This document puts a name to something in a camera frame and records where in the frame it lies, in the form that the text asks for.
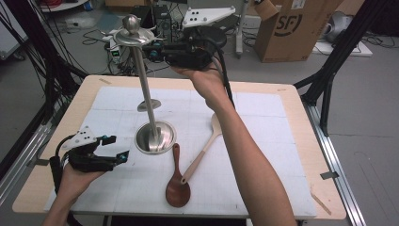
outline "hand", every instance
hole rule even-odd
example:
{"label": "hand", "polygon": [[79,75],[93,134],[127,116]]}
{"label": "hand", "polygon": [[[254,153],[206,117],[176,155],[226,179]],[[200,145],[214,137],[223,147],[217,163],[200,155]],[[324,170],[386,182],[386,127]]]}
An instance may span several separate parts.
{"label": "hand", "polygon": [[175,67],[171,67],[171,69],[176,73],[187,76],[199,95],[205,99],[206,104],[214,111],[217,111],[224,104],[229,104],[230,101],[223,86],[222,76],[213,63],[203,71]]}
{"label": "hand", "polygon": [[103,175],[103,171],[81,172],[67,164],[62,174],[61,185],[42,226],[65,225],[67,215],[77,198],[88,189],[92,181]]}
{"label": "hand", "polygon": [[103,175],[103,171],[82,172],[67,164],[62,174],[62,181],[57,196],[67,202],[75,203],[77,198],[86,190],[92,181]]}

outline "wire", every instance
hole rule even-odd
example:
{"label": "wire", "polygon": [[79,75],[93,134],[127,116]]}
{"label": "wire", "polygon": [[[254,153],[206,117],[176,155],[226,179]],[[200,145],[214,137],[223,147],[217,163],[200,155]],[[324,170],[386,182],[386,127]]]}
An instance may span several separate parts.
{"label": "wire", "polygon": [[92,45],[92,44],[95,44],[95,43],[97,43],[97,42],[99,42],[99,41],[100,41],[100,42],[104,42],[104,43],[107,43],[107,42],[108,42],[108,41],[105,41],[105,40],[100,40],[100,39],[96,39],[96,38],[92,38],[92,37],[89,37],[89,36],[88,36],[88,34],[91,34],[91,33],[96,32],[96,31],[98,31],[98,32],[101,33],[101,30],[95,29],[95,30],[88,31],[88,32],[86,32],[85,34],[83,34],[83,37],[86,38],[86,40],[83,40],[83,41],[82,41],[82,44],[84,44],[84,45]]}
{"label": "wire", "polygon": [[[381,38],[390,38],[391,43],[384,44],[384,41]],[[396,45],[395,39],[392,36],[378,36],[373,33],[366,33],[366,35],[362,38],[362,40],[372,45],[378,45],[388,49],[399,48],[399,45]]]}

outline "printed logo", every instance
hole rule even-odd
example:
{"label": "printed logo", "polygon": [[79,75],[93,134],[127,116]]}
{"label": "printed logo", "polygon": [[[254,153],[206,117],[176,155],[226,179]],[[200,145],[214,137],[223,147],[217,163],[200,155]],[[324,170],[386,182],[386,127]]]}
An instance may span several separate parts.
{"label": "printed logo", "polygon": [[293,34],[302,21],[302,14],[297,16],[281,16],[278,21],[275,36],[284,37]]}

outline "metal disc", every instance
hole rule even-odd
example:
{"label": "metal disc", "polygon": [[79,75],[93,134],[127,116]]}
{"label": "metal disc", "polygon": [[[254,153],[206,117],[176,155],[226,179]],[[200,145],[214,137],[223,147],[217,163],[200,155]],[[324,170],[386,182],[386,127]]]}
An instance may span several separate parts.
{"label": "metal disc", "polygon": [[155,40],[155,36],[150,30],[140,27],[133,35],[126,29],[122,29],[114,34],[114,40],[118,45],[141,47]]}
{"label": "metal disc", "polygon": [[136,146],[145,154],[156,155],[169,151],[176,142],[176,130],[166,121],[156,121],[158,139],[153,137],[149,123],[142,125],[136,133]]}

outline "metal stand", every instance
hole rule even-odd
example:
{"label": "metal stand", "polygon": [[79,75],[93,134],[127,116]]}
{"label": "metal stand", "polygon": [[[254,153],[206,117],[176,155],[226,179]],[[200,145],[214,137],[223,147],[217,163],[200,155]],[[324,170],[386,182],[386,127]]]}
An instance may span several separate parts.
{"label": "metal stand", "polygon": [[146,154],[165,153],[171,149],[176,141],[176,131],[168,122],[155,121],[153,109],[159,106],[160,103],[151,99],[146,69],[141,53],[142,46],[155,40],[155,37],[151,31],[140,28],[138,19],[134,15],[129,15],[123,19],[123,27],[124,29],[115,33],[114,40],[118,45],[127,46],[130,49],[144,95],[144,103],[140,104],[137,110],[147,111],[150,121],[138,129],[136,133],[136,146],[141,152]]}
{"label": "metal stand", "polygon": [[244,0],[243,7],[241,8],[240,24],[235,34],[235,53],[238,58],[243,54],[243,25],[247,14],[248,2],[248,0]]}
{"label": "metal stand", "polygon": [[328,136],[327,120],[334,77],[389,1],[366,0],[323,67],[312,76],[294,84],[297,89],[311,84],[307,92],[301,96],[302,101],[307,105],[316,105],[317,99],[324,93],[320,127],[325,136]]}

